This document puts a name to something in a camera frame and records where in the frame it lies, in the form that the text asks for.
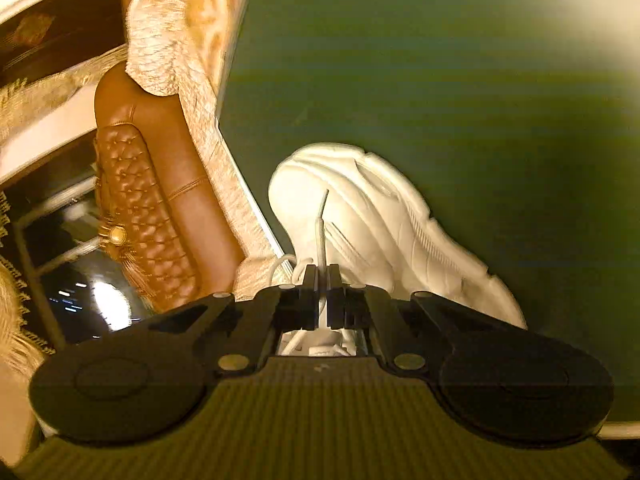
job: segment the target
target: green table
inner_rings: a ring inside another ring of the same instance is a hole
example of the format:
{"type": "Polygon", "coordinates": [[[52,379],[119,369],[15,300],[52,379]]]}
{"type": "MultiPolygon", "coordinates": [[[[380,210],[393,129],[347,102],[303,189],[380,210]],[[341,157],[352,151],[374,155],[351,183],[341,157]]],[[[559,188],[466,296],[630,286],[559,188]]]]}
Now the green table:
{"type": "Polygon", "coordinates": [[[553,0],[249,0],[220,128],[285,251],[281,160],[325,141],[386,158],[531,330],[604,362],[610,420],[640,420],[640,92],[571,23],[553,0]]]}

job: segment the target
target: white shoelace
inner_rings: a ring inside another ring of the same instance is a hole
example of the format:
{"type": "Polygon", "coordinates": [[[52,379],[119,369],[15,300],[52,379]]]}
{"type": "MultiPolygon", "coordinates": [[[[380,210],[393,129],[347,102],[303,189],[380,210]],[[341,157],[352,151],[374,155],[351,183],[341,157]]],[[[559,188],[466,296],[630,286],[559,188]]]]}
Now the white shoelace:
{"type": "MultiPolygon", "coordinates": [[[[324,192],[324,196],[322,197],[322,202],[318,211],[318,215],[316,216],[316,251],[317,251],[317,263],[318,270],[321,274],[326,275],[326,240],[324,238],[324,221],[322,220],[322,213],[324,212],[324,206],[326,205],[326,199],[329,195],[329,190],[324,192]]],[[[281,266],[284,262],[291,262],[295,264],[293,269],[293,273],[291,275],[291,283],[293,285],[300,282],[300,278],[306,270],[306,266],[314,264],[313,258],[305,258],[303,260],[298,261],[294,254],[284,254],[284,256],[279,257],[273,265],[271,265],[269,271],[269,283],[268,286],[273,285],[273,277],[276,273],[276,270],[279,266],[281,266]]],[[[326,307],[326,297],[322,296],[320,298],[318,304],[318,316],[322,320],[322,314],[324,313],[324,309],[326,307]]],[[[324,326],[321,328],[327,328],[326,326],[326,317],[324,317],[324,326]]],[[[355,348],[355,343],[353,339],[353,335],[350,331],[345,329],[340,329],[339,332],[342,335],[342,342],[346,343],[347,346],[351,348],[355,348]]],[[[304,340],[307,330],[298,330],[287,345],[280,352],[280,355],[290,355],[304,340]]],[[[347,352],[342,346],[339,344],[334,344],[330,346],[319,346],[312,347],[309,349],[310,356],[350,356],[351,354],[347,352]]]]}

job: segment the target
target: white shoe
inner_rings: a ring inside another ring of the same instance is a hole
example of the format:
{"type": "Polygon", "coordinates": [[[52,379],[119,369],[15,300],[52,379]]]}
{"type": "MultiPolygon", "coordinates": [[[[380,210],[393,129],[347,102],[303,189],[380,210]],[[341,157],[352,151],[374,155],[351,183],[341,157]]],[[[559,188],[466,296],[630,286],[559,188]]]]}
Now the white shoe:
{"type": "Polygon", "coordinates": [[[379,286],[399,300],[429,290],[526,328],[508,288],[430,218],[406,177],[354,146],[305,146],[273,174],[271,208],[299,262],[316,259],[314,222],[326,190],[326,261],[339,264],[347,282],[379,286]]]}

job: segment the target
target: screw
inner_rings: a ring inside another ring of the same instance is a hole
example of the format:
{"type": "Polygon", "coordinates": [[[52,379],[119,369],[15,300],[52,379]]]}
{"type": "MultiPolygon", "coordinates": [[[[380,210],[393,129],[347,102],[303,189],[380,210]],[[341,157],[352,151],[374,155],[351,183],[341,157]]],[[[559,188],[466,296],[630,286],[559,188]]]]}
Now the screw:
{"type": "Polygon", "coordinates": [[[244,370],[249,365],[249,359],[240,354],[227,354],[218,359],[218,366],[227,372],[244,370]]]}
{"type": "Polygon", "coordinates": [[[426,361],[418,354],[400,354],[394,359],[394,364],[402,370],[419,370],[426,361]]]}

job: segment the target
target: brown leather couch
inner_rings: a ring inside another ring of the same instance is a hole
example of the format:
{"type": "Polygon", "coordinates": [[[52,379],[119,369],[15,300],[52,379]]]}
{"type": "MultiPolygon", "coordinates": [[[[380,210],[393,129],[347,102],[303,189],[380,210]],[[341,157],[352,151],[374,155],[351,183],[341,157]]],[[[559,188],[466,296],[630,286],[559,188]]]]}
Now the brown leather couch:
{"type": "MultiPolygon", "coordinates": [[[[122,1],[127,9],[130,0],[122,1]]],[[[97,138],[131,126],[142,134],[172,223],[197,270],[196,292],[177,294],[154,309],[161,312],[214,292],[231,292],[244,253],[188,135],[179,97],[149,94],[120,63],[98,84],[95,118],[97,138]]]]}

